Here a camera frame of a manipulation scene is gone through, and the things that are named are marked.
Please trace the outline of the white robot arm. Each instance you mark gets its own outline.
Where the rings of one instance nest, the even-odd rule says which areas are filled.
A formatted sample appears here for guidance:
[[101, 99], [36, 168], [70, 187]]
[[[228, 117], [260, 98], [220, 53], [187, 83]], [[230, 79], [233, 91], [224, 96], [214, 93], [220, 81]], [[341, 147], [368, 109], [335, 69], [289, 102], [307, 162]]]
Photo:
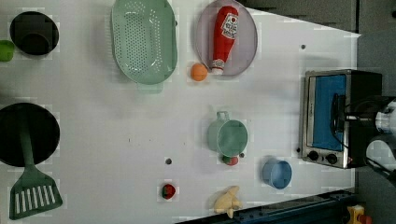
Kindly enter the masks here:
[[349, 150], [359, 163], [370, 167], [395, 185], [395, 98], [370, 96], [347, 107]]

